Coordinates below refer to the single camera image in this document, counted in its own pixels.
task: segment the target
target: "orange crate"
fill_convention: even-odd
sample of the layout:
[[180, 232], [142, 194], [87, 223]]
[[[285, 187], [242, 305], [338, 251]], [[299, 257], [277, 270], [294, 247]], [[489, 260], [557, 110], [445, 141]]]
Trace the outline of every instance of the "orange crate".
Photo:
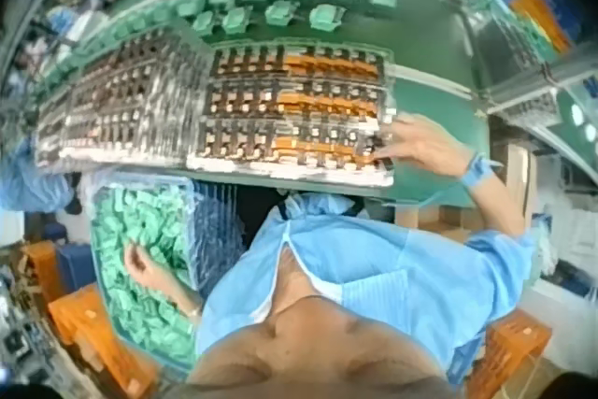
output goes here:
[[469, 399], [492, 399], [521, 362], [544, 352], [552, 330], [520, 309], [493, 323], [486, 332], [486, 354], [467, 381]]
[[65, 290], [58, 271], [54, 244], [46, 240], [33, 245], [26, 245], [21, 248], [21, 252], [29, 257], [34, 266], [41, 294], [44, 296], [46, 303], [51, 303], [64, 296]]
[[67, 344], [83, 338], [129, 397], [140, 397], [154, 383], [158, 366], [119, 340], [96, 284], [54, 301], [49, 310], [60, 338]]

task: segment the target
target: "floor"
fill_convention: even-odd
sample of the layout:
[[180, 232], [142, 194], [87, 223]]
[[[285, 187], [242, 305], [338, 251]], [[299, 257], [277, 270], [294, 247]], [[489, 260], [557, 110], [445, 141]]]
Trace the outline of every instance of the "floor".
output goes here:
[[[540, 365], [535, 371], [530, 385], [523, 396], [520, 393], [525, 386], [525, 383], [530, 378], [530, 374], [534, 369], [533, 362], [530, 359], [526, 359], [521, 365], [520, 369], [517, 370], [515, 375], [509, 379], [505, 384], [505, 392], [509, 399], [536, 399], [540, 396], [540, 393], [561, 373], [562, 370], [552, 364], [547, 359], [541, 359]], [[494, 395], [493, 399], [507, 399], [502, 392], [498, 392]]]

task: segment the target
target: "plastic container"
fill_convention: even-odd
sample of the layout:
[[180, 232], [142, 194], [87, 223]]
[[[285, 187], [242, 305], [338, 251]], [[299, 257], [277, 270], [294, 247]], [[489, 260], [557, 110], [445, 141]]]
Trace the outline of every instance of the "plastic container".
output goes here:
[[95, 282], [92, 247], [67, 244], [56, 248], [56, 261], [67, 293]]
[[[142, 173], [134, 173], [134, 172], [113, 172], [112, 174], [108, 175], [103, 181], [99, 190], [97, 190], [94, 198], [93, 203], [97, 206], [99, 202], [102, 200], [102, 195], [106, 194], [106, 189], [116, 188], [116, 187], [124, 187], [126, 189], [133, 189], [133, 190], [144, 190], [144, 189], [152, 189], [155, 190], [161, 186], [179, 186], [180, 189], [183, 191], [183, 196], [185, 198], [185, 202], [187, 206], [185, 207], [185, 215], [183, 218], [184, 227], [186, 229], [185, 234], [185, 248], [187, 251], [185, 252], [186, 255], [186, 263], [189, 268], [189, 272], [191, 273], [190, 265], [190, 255], [192, 253], [192, 248], [195, 242], [195, 229], [193, 224], [193, 209], [195, 207], [194, 203], [194, 191], [193, 191], [193, 184], [187, 178], [180, 178], [180, 177], [169, 177], [169, 176], [162, 176], [162, 175], [148, 175]], [[94, 239], [94, 232], [93, 232], [93, 224], [95, 221], [92, 221], [92, 237]], [[100, 261], [100, 257], [97, 254], [97, 251], [94, 249], [92, 251], [93, 254], [93, 265], [95, 267], [95, 273], [98, 279], [98, 289], [102, 295], [102, 299], [104, 304], [106, 305], [107, 310], [109, 310], [110, 304], [110, 297], [107, 294], [106, 286], [104, 285], [104, 281], [102, 278], [102, 263]], [[155, 360], [157, 360], [160, 364], [169, 366], [179, 372], [182, 373], [189, 373], [192, 369], [192, 363], [182, 363], [174, 359], [171, 355], [166, 354], [161, 351], [150, 351], [142, 346], [136, 344], [133, 338], [129, 335], [129, 333], [122, 328], [121, 324], [115, 317], [112, 317], [108, 314], [112, 327], [116, 334], [122, 339], [127, 345], [139, 349]]]
[[196, 241], [191, 255], [191, 277], [206, 300], [245, 252], [245, 246], [236, 214], [236, 186], [207, 182], [195, 182], [194, 186]]

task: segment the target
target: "workbench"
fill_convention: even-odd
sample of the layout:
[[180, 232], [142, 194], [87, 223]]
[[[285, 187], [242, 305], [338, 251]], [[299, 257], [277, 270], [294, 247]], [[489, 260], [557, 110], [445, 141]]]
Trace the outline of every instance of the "workbench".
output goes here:
[[[139, 1], [120, 0], [108, 13], [118, 20], [129, 14], [128, 8]], [[146, 7], [155, 1], [143, 0], [138, 7]], [[307, 0], [307, 5], [326, 1], [330, 0]], [[222, 44], [244, 39], [270, 41], [284, 37], [365, 44], [390, 50], [396, 64], [460, 83], [469, 89], [480, 87], [475, 77], [476, 66], [468, 54], [469, 36], [463, 26], [463, 12], [446, 0], [398, 0], [398, 6], [392, 13], [388, 8], [373, 7], [366, 0], [353, 3], [332, 0], [330, 3], [348, 8], [342, 26], [333, 33], [313, 30], [307, 17], [300, 17], [284, 28], [252, 20], [245, 34], [234, 36], [226, 35], [217, 27], [214, 35], [205, 37], [205, 41]], [[475, 102], [404, 79], [396, 80], [393, 96], [398, 110], [425, 115], [476, 151], [490, 153], [487, 120], [476, 114]], [[426, 201], [461, 207], [471, 205], [467, 192], [455, 180], [441, 178], [407, 164], [396, 165], [394, 184], [381, 189], [239, 174], [167, 171], [211, 181], [355, 194], [410, 205]]]
[[[141, 0], [121, 0], [112, 12], [118, 13], [139, 1]], [[511, 0], [494, 1], [505, 9]], [[468, 36], [463, 29], [463, 14], [456, 7], [444, 0], [399, 0], [399, 7], [395, 12], [395, 17], [384, 19], [376, 16], [375, 19], [358, 15], [349, 17], [346, 24], [334, 34], [319, 34], [304, 24], [297, 24], [283, 31], [272, 30], [272, 27], [250, 27], [245, 37], [270, 39], [276, 35], [317, 36], [334, 42], [371, 43], [392, 50], [397, 64], [450, 79], [474, 89], [488, 87], [488, 81], [484, 80], [483, 76], [474, 77], [477, 72], [483, 74], [483, 69], [478, 67], [475, 59], [466, 54], [464, 46], [467, 45]], [[216, 35], [214, 40], [223, 39], [227, 39], [227, 36], [221, 34]], [[557, 57], [556, 53], [543, 56], [549, 62]], [[406, 81], [397, 82], [395, 94], [399, 109], [423, 113], [442, 123], [462, 142], [476, 150], [487, 152], [487, 125], [485, 120], [474, 116], [476, 106], [467, 105], [453, 95]], [[583, 110], [587, 110], [588, 98], [589, 95], [582, 86], [560, 92], [558, 102], [562, 123], [548, 128], [532, 127], [528, 131], [544, 140], [598, 182], [598, 155], [595, 143], [586, 140], [583, 127], [576, 127], [571, 118], [571, 106], [579, 104]], [[590, 122], [598, 126], [598, 117], [590, 116]], [[395, 185], [382, 192], [376, 192], [376, 196], [421, 201], [446, 187], [448, 184], [442, 179], [430, 178], [428, 174], [399, 166]], [[440, 195], [436, 200], [461, 206], [468, 203], [467, 196], [464, 192], [459, 192], [459, 189]]]

